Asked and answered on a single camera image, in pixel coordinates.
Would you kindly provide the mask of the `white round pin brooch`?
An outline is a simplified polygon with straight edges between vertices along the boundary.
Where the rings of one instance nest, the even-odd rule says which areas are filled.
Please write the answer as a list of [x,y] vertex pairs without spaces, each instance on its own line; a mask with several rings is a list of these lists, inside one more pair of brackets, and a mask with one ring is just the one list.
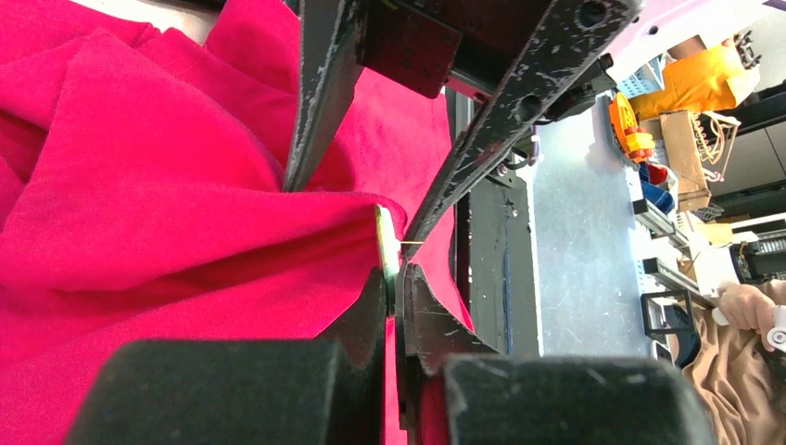
[[424,241],[400,241],[390,211],[376,205],[374,213],[380,265],[387,283],[394,285],[400,268],[401,246],[420,246]]

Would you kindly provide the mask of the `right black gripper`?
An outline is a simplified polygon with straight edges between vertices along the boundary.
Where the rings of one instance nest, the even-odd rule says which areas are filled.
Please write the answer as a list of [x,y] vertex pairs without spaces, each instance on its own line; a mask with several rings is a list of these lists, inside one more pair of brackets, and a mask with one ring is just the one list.
[[412,218],[406,240],[425,240],[641,10],[640,1],[302,1],[284,190],[315,173],[361,66],[428,98],[444,87],[490,97]]

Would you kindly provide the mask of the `operator hand in background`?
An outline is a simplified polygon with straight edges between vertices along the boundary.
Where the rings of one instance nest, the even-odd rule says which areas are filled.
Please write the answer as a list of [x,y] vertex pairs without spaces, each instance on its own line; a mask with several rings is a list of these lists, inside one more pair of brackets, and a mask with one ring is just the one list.
[[777,304],[760,289],[750,285],[723,287],[717,307],[730,326],[755,331],[761,336],[767,351],[775,350],[768,341],[767,334],[774,327],[773,312]]

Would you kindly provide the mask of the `red t-shirt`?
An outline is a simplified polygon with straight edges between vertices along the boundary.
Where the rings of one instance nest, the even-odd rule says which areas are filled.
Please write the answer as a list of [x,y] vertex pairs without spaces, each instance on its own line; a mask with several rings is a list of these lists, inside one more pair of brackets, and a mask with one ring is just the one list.
[[313,337],[450,151],[444,97],[360,77],[303,193],[281,189],[299,21],[230,1],[204,44],[71,1],[1,5],[1,440],[60,444],[143,338]]

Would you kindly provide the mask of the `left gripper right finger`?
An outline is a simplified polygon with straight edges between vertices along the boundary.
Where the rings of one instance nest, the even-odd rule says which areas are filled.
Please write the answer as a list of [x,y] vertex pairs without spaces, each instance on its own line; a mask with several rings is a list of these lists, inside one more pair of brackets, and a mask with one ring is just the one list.
[[437,300],[418,264],[400,269],[394,309],[400,428],[410,444],[449,444],[446,361],[497,351]]

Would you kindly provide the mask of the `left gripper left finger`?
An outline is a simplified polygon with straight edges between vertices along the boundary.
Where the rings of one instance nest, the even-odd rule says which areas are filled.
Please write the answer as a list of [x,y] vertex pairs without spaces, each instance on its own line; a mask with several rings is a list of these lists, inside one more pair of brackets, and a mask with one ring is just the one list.
[[317,338],[330,347],[325,444],[379,444],[384,423],[387,281],[374,267],[358,299]]

